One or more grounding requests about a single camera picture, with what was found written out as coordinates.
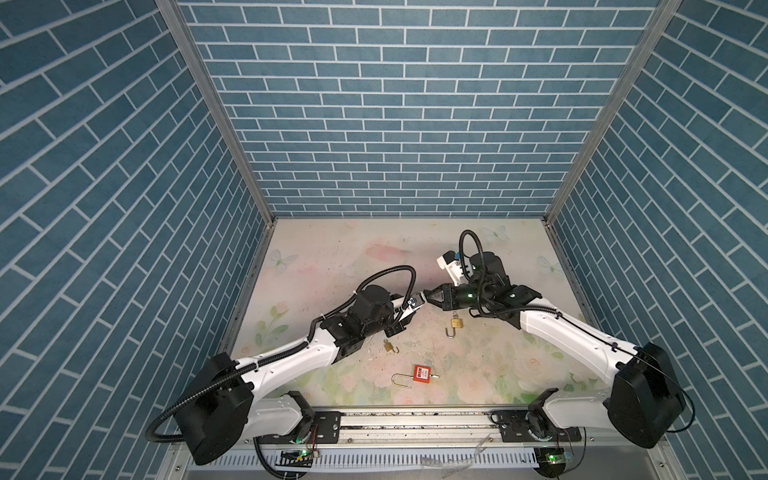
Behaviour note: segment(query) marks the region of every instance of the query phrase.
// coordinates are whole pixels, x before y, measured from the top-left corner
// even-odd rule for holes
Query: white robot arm
[[[411,273],[404,297],[372,284],[397,271]],[[412,294],[414,283],[411,266],[383,270],[364,280],[342,306],[314,319],[306,337],[256,356],[232,360],[220,353],[208,359],[180,400],[147,427],[145,437],[151,442],[186,442],[198,465],[220,457],[238,439],[262,435],[303,439],[314,412],[301,394],[264,396],[297,376],[352,355],[375,333],[393,336],[405,330],[425,304],[422,293]],[[157,434],[171,416],[181,434]]]
[[[478,253],[467,262],[463,240],[468,235]],[[511,284],[501,259],[484,252],[474,232],[465,230],[459,237],[458,255],[446,252],[437,263],[452,282],[425,291],[428,302],[443,310],[469,308],[471,316],[499,318],[545,339],[607,385],[600,392],[543,392],[531,404],[530,414],[540,438],[570,427],[616,429],[649,449],[684,410],[685,392],[663,349],[608,335],[561,312],[539,292]]]

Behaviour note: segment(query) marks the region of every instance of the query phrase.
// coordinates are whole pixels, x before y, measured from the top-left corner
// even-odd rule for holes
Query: brick wall
[[[182,1],[277,214],[518,217],[544,213],[657,0],[306,3]]]
[[[674,356],[688,478],[768,478],[767,22],[684,0],[555,224],[601,326]]]
[[[157,472],[262,228],[152,0],[0,2],[0,478]]]

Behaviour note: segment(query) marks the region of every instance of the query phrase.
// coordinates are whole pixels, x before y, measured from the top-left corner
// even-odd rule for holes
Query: blue tile
[[[624,62],[632,52],[631,48],[601,48],[595,61]]]
[[[65,94],[104,70],[104,63],[93,48],[56,65],[46,72],[48,79]]]
[[[684,47],[679,46],[677,43],[675,43],[674,41],[671,41],[666,37],[661,37],[659,39],[659,43],[656,45],[656,48],[654,48],[654,53],[666,59],[673,65],[680,65],[683,63],[683,60],[685,60],[686,55],[688,55],[688,50],[686,50]]]
[[[96,114],[88,126],[99,138],[105,138],[134,112],[133,105],[122,95]]]
[[[107,65],[112,65],[131,53],[131,46],[128,45],[125,37],[118,33],[97,45],[96,50]]]
[[[754,86],[728,75],[717,88],[717,92],[750,112],[763,122],[768,121],[768,94],[764,94]]]
[[[475,16],[479,16],[480,14],[485,14],[485,17],[487,18],[487,21],[485,24],[477,24],[477,25],[488,25],[488,26],[510,26],[512,23],[509,21],[509,19],[504,18],[504,15],[499,15],[501,12],[496,11],[486,11],[486,12],[478,12],[473,11],[469,13],[469,21],[470,25],[472,25],[472,18]],[[515,17],[515,11],[509,12],[512,17],[512,20],[514,20]],[[517,27],[560,27],[563,25],[563,21],[565,20],[565,11],[562,10],[521,10],[518,14],[518,22]]]
[[[24,169],[0,187],[0,221],[20,210],[45,184],[30,170]]]
[[[345,44],[345,43],[357,43],[357,38],[355,35],[355,29],[354,28],[310,28],[310,34],[312,35],[312,43],[334,43],[334,44]],[[299,35],[298,32],[285,32],[285,41],[295,41],[290,40],[292,36]],[[271,39],[269,36],[259,36],[259,39],[250,40],[247,39],[245,41],[275,41]]]
[[[156,63],[157,59],[151,48],[144,48],[94,81],[93,87],[102,99],[107,100],[141,77]]]
[[[68,211],[16,264],[32,275],[39,275],[84,226],[85,219],[80,214]]]
[[[38,231],[21,218],[13,220],[0,231],[0,241],[5,248],[0,252],[0,265],[7,265],[24,247],[38,235]]]
[[[3,273],[2,276],[0,276],[0,286],[3,287],[3,290],[0,290],[0,292],[2,292],[0,293],[0,309],[5,310],[8,308],[8,306],[16,300],[16,297],[24,291],[24,288],[26,288],[29,283],[30,281],[25,276],[22,276],[14,270],[8,270]],[[2,351],[6,352],[14,341],[15,339],[8,337],[6,341],[0,343]]]
[[[29,207],[25,214],[38,225],[45,227],[90,184],[91,179],[85,172],[75,168]]]
[[[66,51],[73,51],[119,29],[133,15],[123,3],[114,3],[54,27],[51,31]]]
[[[717,6],[704,0],[684,0],[677,11],[681,15],[706,25],[716,10]]]
[[[336,47],[340,61],[381,61],[378,47]]]
[[[129,147],[131,141],[122,131],[115,132],[100,147],[82,161],[83,167],[95,177],[107,170]]]
[[[217,5],[215,7],[192,7],[195,18],[199,23],[243,23],[243,13],[240,7]]]
[[[744,278],[736,271],[726,257],[705,237],[694,242],[694,248],[702,258],[707,260],[707,265],[730,288],[743,282]]]
[[[15,321],[6,326],[6,335],[0,339],[0,351],[7,351],[13,342],[31,325],[42,313],[48,304],[54,299],[59,290],[71,279],[74,272],[80,267],[80,262],[72,255],[65,253],[59,258],[43,277],[21,298],[19,303],[10,311]],[[2,300],[13,300],[28,281],[9,270],[2,282],[6,283],[8,291],[3,293]]]
[[[650,12],[648,11],[633,12],[633,11],[627,11],[627,10],[620,10],[616,14],[616,19],[614,20],[613,26],[643,28],[649,17],[650,17]]]
[[[382,25],[429,25],[429,10],[382,8]]]
[[[566,20],[565,26],[608,27],[611,26],[611,22],[614,20],[615,15],[616,13],[610,10],[571,10],[568,14],[568,20]]]
[[[466,10],[432,10],[432,25],[463,27],[467,19]]]
[[[704,119],[699,117],[694,118],[691,121],[689,130],[699,138],[702,138],[707,146],[715,150],[721,157],[727,158],[729,164],[740,171],[749,171],[750,179],[752,181],[760,182],[768,177],[768,165],[765,165],[765,163],[760,161],[758,157],[752,155],[751,152],[741,147],[736,141],[730,139],[723,132],[714,129],[712,125]],[[694,158],[701,151],[702,149],[699,149],[697,154],[694,155]],[[720,169],[715,160],[705,160],[703,164],[715,168],[716,171],[719,171]]]
[[[70,286],[67,287],[65,294],[77,302],[82,302],[91,291],[93,285],[99,281],[101,274],[106,271],[112,260],[114,260],[119,253],[120,251],[118,248],[112,243],[107,242],[102,245],[98,252],[88,261],[85,268],[75,277]]]
[[[94,0],[78,0],[80,2],[93,2]],[[152,0],[126,0],[128,6],[131,7],[131,11],[136,17],[141,17],[149,12],[152,12],[157,8]]]
[[[300,10],[298,8],[283,8],[283,15],[285,15],[286,23],[307,23],[307,22],[296,22],[293,21],[292,18],[296,17],[296,10]],[[245,20],[248,23],[282,23],[280,21],[280,11],[277,9],[277,7],[243,7],[243,11],[245,12]],[[236,12],[233,12],[233,17],[237,17]],[[325,14],[326,21],[323,23],[328,23],[328,12]]]
[[[11,32],[19,35],[68,15],[62,4],[46,0],[14,0],[0,5],[0,22]]]
[[[123,186],[127,177],[122,169],[112,168],[96,185],[78,202],[78,208],[89,217],[96,213],[111,199],[115,192]]]
[[[125,29],[125,37],[134,49],[139,48],[159,34],[160,30],[152,17],[147,17],[136,25]]]
[[[491,33],[491,38],[494,38],[494,33],[497,31],[494,31]],[[521,33],[528,33],[525,30],[519,31]],[[581,43],[582,45],[604,45],[604,41],[607,41],[607,38],[604,37],[603,32],[599,30],[591,30],[591,40],[593,43],[590,43],[586,41],[586,35],[588,33],[584,33],[584,41]],[[579,45],[579,41],[581,40],[582,31],[581,30],[539,30],[536,34],[536,45]],[[611,45],[621,45],[621,43],[614,43],[613,41],[608,41],[608,44]],[[525,45],[523,43],[520,44],[510,44],[510,45]]]
[[[733,69],[736,73],[753,80],[768,66],[768,59],[730,41],[724,41],[712,58]]]
[[[766,133],[765,128],[737,110],[731,111],[720,124],[747,145],[756,144]]]
[[[332,8],[334,25],[378,25],[379,10],[376,8]]]
[[[642,30],[587,30],[582,45],[635,45]]]
[[[34,77],[0,95],[0,131],[17,124],[57,98],[58,95],[42,77]]]
[[[708,270],[705,270],[698,278],[701,285],[704,286],[707,293],[712,297],[715,305],[728,316],[728,320],[726,320],[714,305],[708,306],[701,311],[709,321],[714,332],[720,337],[720,341],[723,342],[740,365],[744,366],[755,362],[755,356],[749,350],[743,348],[744,341],[731,326],[731,324],[734,326],[743,325],[749,321],[744,311]]]
[[[0,49],[0,80],[16,80],[61,57],[63,53],[46,31]]]
[[[635,85],[653,101],[658,100],[661,94],[664,93],[664,87],[644,72],[641,72],[640,76],[637,77]]]
[[[410,45],[485,45],[487,32],[483,30],[425,30],[409,28],[406,36],[406,43]],[[497,45],[493,41],[490,41],[488,44]]]
[[[725,35],[749,44],[765,24],[756,18],[742,15],[729,8],[721,8],[710,22],[710,27]]]

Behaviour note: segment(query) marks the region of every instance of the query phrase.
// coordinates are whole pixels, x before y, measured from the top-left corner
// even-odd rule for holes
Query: floral tabletop
[[[501,257],[512,283],[541,292],[583,318],[538,220],[375,219],[280,220],[237,337],[233,357],[266,352],[307,334],[310,321],[347,300],[372,273],[406,263],[417,272],[417,290],[450,281],[435,259],[457,250],[458,236],[474,230],[484,250]],[[475,252],[471,238],[465,241]],[[375,282],[403,294],[407,273]],[[275,395],[297,389],[315,406],[400,406],[529,403],[550,387],[596,390],[605,385],[586,367],[550,343],[498,319],[473,319],[458,312],[464,328],[448,338],[452,313],[425,305],[407,330],[390,339],[369,337],[360,351],[286,384]],[[394,351],[387,351],[385,340]],[[392,374],[413,375],[432,367],[429,384]]]

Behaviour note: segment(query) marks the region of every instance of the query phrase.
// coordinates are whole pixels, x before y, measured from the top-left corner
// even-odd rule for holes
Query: padlock
[[[395,346],[392,346],[389,340],[384,340],[384,350],[386,350],[387,352],[400,353],[400,349]]]
[[[451,319],[451,327],[455,329],[464,328],[464,320],[460,319],[456,312],[453,313],[453,318]]]

